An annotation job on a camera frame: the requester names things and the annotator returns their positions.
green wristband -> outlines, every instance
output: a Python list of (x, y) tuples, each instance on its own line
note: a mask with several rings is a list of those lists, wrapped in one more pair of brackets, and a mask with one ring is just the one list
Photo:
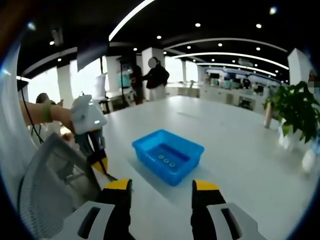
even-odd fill
[(51, 117), (51, 112), (50, 112), (51, 106), (52, 106), (51, 100), (47, 100), (43, 104), (43, 116), (44, 116), (45, 123), (51, 123), (53, 121)]

black ceiling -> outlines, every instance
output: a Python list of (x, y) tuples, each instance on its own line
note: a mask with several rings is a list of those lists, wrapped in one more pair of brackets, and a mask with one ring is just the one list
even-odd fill
[[(24, 36), (18, 60), (18, 74), (35, 62), (64, 49), (76, 47), (92, 30), (109, 35), (117, 24), (143, 0), (58, 0), (39, 12), (33, 20), (36, 31)], [(278, 12), (269, 14), (270, 7)], [(283, 52), (270, 46), (252, 42), (224, 40), (193, 43), (175, 47), (183, 53), (227, 52), (253, 55), (288, 66), (287, 56), (294, 48), (314, 50), (313, 22), (315, 9), (308, 4), (282, 1), (212, 1), (156, 0), (134, 16), (112, 39), (112, 42), (129, 42), (138, 52), (148, 47), (167, 48), (172, 45), (208, 38), (242, 38), (261, 41), (286, 49)], [(63, 45), (49, 45), (51, 30), (61, 27)], [(132, 47), (110, 49), (109, 55), (132, 51)], [(199, 56), (205, 62), (229, 63), (233, 56)], [(258, 68), (275, 72), (288, 79), (287, 70), (274, 64), (251, 59)]]

blue plastic tray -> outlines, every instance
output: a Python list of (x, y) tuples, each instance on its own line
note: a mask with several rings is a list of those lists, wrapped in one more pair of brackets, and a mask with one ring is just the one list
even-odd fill
[(200, 161), (205, 148), (166, 130), (132, 143), (138, 159), (171, 186), (178, 185)]

plant pot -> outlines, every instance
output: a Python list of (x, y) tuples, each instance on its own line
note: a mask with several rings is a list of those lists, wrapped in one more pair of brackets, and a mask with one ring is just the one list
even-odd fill
[(282, 119), (281, 125), (279, 126), (279, 144), (286, 150), (292, 151), (300, 142), (300, 137), (301, 137), (301, 130), (298, 129), (295, 133), (293, 132), (293, 128), (290, 128), (289, 133), (284, 136), (283, 130), (282, 130), (282, 125), (285, 123), (286, 120)]

office desk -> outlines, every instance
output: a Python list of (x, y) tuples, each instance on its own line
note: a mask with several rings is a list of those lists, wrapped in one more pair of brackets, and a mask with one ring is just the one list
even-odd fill
[[(306, 146), (287, 152), (278, 145), (278, 122), (239, 107), (175, 96), (112, 112), (103, 127), (108, 171), (133, 180), (130, 233), (137, 240), (192, 240), (192, 180), (220, 186), (257, 222), (268, 240), (284, 240), (306, 210), (317, 176), (305, 177)], [(140, 163), (132, 142), (158, 129), (205, 147), (199, 166), (171, 187)], [(107, 179), (96, 175), (101, 187)]]
[[(131, 101), (131, 99), (133, 99), (133, 94), (134, 94), (134, 91), (132, 90), (132, 88), (123, 89), (123, 95), (124, 95), (125, 101), (129, 105), (129, 107), (133, 106), (132, 101)], [(121, 89), (119, 89), (119, 91), (107, 91), (106, 96), (108, 98), (102, 97), (102, 98), (96, 98), (94, 100), (98, 101), (101, 104), (107, 104), (107, 108), (109, 109), (109, 111), (113, 112), (114, 107), (113, 107), (112, 101), (115, 101), (115, 100), (121, 98), (122, 91), (121, 91)]]

